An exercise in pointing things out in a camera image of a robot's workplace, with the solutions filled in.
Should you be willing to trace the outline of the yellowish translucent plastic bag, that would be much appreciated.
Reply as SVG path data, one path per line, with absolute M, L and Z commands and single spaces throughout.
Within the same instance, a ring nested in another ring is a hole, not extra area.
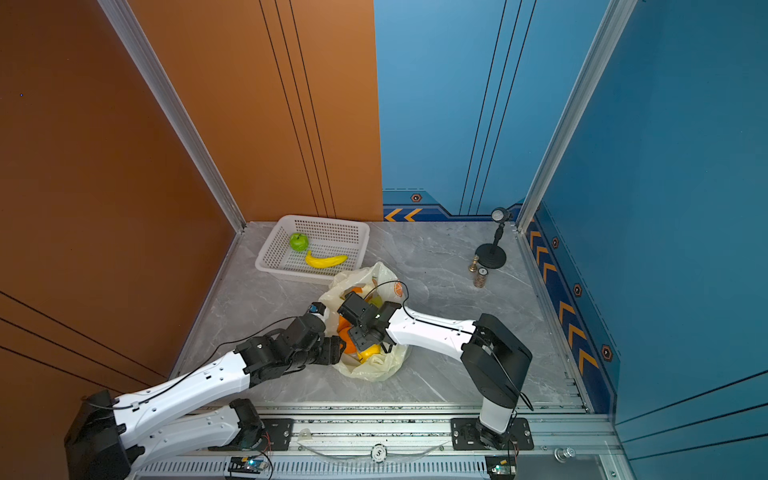
M 405 285 L 383 262 L 342 271 L 319 301 L 327 308 L 326 334 L 345 343 L 334 368 L 353 380 L 383 382 L 402 367 L 408 353 L 385 333 L 385 317 L 402 306 Z

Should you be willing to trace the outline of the green apple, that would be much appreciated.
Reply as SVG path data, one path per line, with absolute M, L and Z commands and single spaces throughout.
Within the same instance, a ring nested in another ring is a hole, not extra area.
M 296 252 L 307 251 L 309 248 L 309 238 L 300 232 L 293 233 L 289 237 L 289 246 Z

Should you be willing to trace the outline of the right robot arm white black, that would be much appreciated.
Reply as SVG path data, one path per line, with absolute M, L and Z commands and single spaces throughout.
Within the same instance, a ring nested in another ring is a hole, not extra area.
M 359 352 L 385 343 L 461 362 L 483 397 L 476 421 L 479 442 L 492 449 L 512 445 L 518 402 L 532 406 L 522 387 L 533 355 L 498 318 L 483 314 L 477 320 L 452 320 L 391 301 L 377 307 L 354 292 L 346 295 L 338 314 L 350 322 L 349 336 Z

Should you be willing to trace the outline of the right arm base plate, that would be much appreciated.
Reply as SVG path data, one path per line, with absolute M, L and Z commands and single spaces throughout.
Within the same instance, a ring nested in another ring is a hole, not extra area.
M 528 421 L 523 417 L 510 420 L 502 433 L 486 427 L 478 418 L 458 417 L 450 420 L 451 440 L 457 451 L 511 450 L 531 451 L 535 448 Z

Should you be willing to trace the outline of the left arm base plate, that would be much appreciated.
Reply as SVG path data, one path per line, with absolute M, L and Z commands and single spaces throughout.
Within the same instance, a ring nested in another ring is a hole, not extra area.
M 291 418 L 262 419 L 258 427 L 249 426 L 238 433 L 228 444 L 210 447 L 211 451 L 287 451 L 293 433 L 294 420 Z

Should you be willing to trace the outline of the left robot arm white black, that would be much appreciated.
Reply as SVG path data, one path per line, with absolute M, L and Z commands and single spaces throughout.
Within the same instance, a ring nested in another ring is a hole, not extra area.
M 346 343 L 309 311 L 229 342 L 229 352 L 142 391 L 83 399 L 64 440 L 72 479 L 126 479 L 144 465 L 212 447 L 246 450 L 267 442 L 265 425 L 239 393 L 309 365 L 335 365 Z

